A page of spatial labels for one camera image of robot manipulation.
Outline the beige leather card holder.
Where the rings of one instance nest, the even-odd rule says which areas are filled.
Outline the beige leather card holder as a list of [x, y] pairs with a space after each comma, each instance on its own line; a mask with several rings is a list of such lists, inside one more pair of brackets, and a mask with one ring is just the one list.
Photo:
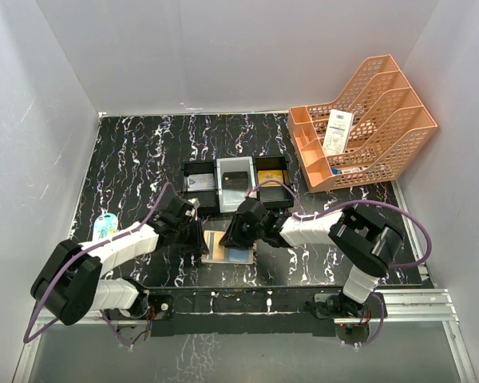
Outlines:
[[[204, 232], [204, 239], [206, 244], [208, 245], [209, 239], [209, 232]], [[254, 254], [256, 253], [256, 245], [249, 249], [245, 248], [238, 248], [238, 247], [225, 247], [225, 260], [223, 261], [211, 261], [208, 259], [208, 255], [201, 256], [202, 263], [210, 263], [210, 264], [253, 264], [254, 262]]]

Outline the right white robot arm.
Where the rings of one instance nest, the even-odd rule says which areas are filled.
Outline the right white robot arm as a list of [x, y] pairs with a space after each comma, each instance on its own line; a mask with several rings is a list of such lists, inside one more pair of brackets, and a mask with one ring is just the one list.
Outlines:
[[257, 199], [242, 202], [220, 240], [223, 247], [248, 249], [262, 240], [274, 248], [334, 244], [353, 264], [336, 298], [351, 309], [365, 304], [402, 245], [401, 232], [364, 201], [316, 215], [275, 214]]

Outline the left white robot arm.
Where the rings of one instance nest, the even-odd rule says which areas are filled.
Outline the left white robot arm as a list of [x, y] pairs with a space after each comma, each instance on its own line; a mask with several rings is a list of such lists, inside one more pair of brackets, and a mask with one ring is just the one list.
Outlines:
[[63, 324], [71, 326], [88, 312], [120, 310], [142, 318], [148, 291], [131, 278], [106, 279], [107, 272], [136, 258], [175, 247], [190, 255], [209, 252], [197, 215], [198, 199], [173, 196], [166, 208], [145, 223], [136, 222], [100, 241], [60, 242], [31, 286], [30, 294]]

